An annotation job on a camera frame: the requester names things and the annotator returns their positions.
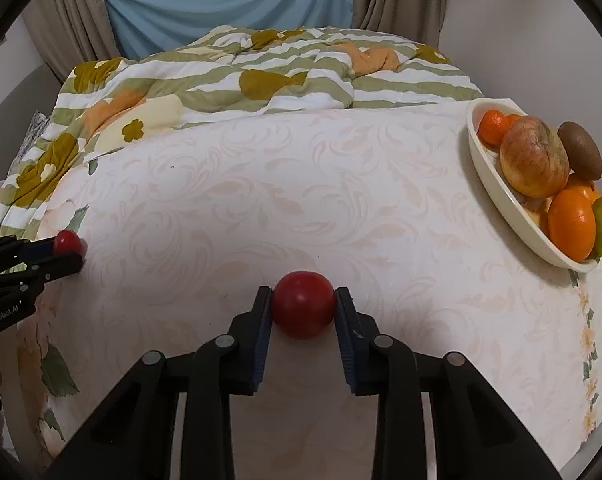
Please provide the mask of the cream bowl yellow inside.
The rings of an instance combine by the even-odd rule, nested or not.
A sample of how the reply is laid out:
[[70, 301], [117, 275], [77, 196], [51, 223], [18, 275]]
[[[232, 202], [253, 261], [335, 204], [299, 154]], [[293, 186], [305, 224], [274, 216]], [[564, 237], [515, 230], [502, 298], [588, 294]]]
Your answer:
[[478, 136], [483, 115], [488, 110], [500, 110], [504, 114], [524, 115], [524, 111], [510, 99], [479, 98], [469, 102], [466, 110], [469, 151], [474, 168], [494, 206], [520, 240], [540, 258], [557, 268], [578, 273], [588, 273], [599, 264], [597, 258], [577, 262], [559, 250], [542, 229], [533, 221], [512, 192], [509, 184], [497, 168], [497, 156], [488, 150]]

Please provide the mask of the cream floral tablecloth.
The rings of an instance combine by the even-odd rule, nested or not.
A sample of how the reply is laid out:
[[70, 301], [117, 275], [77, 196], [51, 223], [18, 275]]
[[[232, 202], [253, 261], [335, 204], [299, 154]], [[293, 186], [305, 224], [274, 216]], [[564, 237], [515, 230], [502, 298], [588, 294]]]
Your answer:
[[462, 103], [172, 127], [131, 112], [66, 171], [36, 237], [75, 229], [81, 274], [0, 339], [5, 415], [42, 474], [146, 351], [196, 350], [295, 270], [345, 286], [413, 350], [465, 353], [563, 467], [602, 421], [602, 266], [538, 258], [474, 170]]

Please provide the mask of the small orange mandarin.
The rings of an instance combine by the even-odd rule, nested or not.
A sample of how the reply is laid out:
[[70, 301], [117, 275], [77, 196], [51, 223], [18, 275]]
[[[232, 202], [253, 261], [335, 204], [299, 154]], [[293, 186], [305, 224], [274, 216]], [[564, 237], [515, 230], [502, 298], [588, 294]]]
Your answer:
[[509, 119], [500, 110], [487, 110], [479, 123], [478, 136], [490, 148], [499, 148], [509, 129]]

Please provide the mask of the brown kiwi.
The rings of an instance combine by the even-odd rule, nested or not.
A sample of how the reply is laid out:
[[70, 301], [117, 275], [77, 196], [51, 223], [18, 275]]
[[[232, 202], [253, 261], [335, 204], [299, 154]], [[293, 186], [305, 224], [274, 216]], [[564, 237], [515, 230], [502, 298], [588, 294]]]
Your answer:
[[602, 158], [592, 136], [576, 122], [564, 122], [558, 129], [574, 174], [579, 177], [598, 181], [602, 177]]

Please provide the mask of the beige left curtain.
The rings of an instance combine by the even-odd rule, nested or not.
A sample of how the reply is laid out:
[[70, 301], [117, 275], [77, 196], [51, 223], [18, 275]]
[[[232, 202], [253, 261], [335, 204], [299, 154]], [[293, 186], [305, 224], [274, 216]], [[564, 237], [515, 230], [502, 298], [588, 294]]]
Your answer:
[[81, 63], [120, 55], [105, 0], [31, 0], [21, 16], [36, 50], [60, 81]]

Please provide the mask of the small red cherry tomato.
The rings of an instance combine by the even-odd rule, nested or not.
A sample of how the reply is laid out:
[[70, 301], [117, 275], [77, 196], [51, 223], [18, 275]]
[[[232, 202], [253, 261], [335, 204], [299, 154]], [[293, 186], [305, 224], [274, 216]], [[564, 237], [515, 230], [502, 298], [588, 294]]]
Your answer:
[[53, 254], [55, 256], [70, 254], [82, 256], [84, 254], [84, 248], [80, 236], [76, 232], [68, 229], [59, 231], [54, 238]]

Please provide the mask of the large orange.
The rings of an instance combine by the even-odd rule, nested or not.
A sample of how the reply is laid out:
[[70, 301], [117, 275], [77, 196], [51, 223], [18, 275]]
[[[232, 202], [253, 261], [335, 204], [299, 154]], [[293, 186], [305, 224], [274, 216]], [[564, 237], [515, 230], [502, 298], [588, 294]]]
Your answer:
[[577, 192], [563, 190], [554, 197], [547, 214], [547, 229], [552, 244], [573, 261], [585, 261], [594, 249], [593, 208]]

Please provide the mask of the red yellow apple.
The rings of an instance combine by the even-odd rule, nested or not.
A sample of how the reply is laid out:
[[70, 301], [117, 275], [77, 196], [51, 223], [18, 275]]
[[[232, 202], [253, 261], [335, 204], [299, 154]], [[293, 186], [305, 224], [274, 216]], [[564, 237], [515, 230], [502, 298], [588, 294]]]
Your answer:
[[499, 165], [510, 186], [531, 198], [556, 195], [570, 174], [558, 134], [534, 116], [522, 116], [509, 128], [500, 144]]

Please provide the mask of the green striped floral duvet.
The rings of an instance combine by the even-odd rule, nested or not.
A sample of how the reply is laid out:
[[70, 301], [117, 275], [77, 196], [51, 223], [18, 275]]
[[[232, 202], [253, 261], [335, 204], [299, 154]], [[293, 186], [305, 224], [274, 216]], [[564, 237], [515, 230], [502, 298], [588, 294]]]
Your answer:
[[138, 61], [71, 70], [41, 133], [0, 186], [0, 237], [33, 238], [62, 177], [157, 133], [297, 110], [478, 99], [434, 47], [387, 32], [229, 25]]

